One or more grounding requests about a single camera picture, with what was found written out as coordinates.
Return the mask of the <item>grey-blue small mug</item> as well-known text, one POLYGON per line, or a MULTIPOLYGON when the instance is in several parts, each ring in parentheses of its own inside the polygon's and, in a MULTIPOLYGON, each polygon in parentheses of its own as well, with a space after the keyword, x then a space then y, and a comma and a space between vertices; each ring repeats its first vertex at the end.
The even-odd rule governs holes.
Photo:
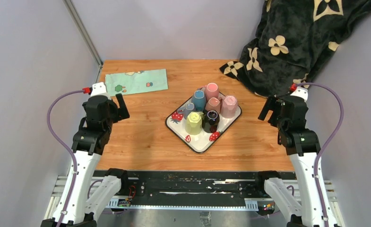
POLYGON ((188 115, 191 112, 194 112, 195 110, 196 110, 195 105, 192 102, 190 102, 190 103, 186 103, 183 107, 180 107, 177 110, 177 113, 182 114, 183 118, 187 119, 188 115))

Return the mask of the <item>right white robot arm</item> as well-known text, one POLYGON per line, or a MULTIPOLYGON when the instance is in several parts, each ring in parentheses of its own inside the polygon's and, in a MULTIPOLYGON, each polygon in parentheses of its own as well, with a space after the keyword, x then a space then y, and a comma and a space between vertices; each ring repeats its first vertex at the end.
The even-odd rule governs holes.
POLYGON ((276 171, 258 173, 256 194, 273 199, 288 227, 337 227, 320 170, 319 139, 306 128, 305 100, 297 96, 270 96, 258 119, 263 121, 269 111, 272 115, 268 122, 277 127, 277 142, 285 147, 292 162, 301 200, 294 198, 276 171))

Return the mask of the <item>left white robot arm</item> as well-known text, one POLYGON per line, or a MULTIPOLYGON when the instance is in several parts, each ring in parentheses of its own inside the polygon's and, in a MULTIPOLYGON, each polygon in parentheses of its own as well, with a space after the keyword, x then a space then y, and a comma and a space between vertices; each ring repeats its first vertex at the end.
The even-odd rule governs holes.
POLYGON ((122 94, 116 95, 116 99, 118 103, 107 96, 94 95, 82 104, 86 115, 80 121, 70 148, 52 129, 51 109, 48 110, 49 131, 69 152, 72 162, 60 202, 52 218, 43 220, 41 226, 95 227, 111 198, 115 194, 125 195, 129 191, 127 171, 110 168, 101 185, 88 195, 96 165, 109 141, 113 124, 129 118, 122 94))

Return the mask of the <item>yellow-green faceted mug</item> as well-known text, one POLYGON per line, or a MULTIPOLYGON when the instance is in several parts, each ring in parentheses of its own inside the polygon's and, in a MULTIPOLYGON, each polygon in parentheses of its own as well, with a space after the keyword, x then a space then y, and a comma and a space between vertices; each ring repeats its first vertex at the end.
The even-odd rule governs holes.
POLYGON ((186 119, 185 130, 189 135, 198 135, 202 131, 202 112, 190 112, 186 119))

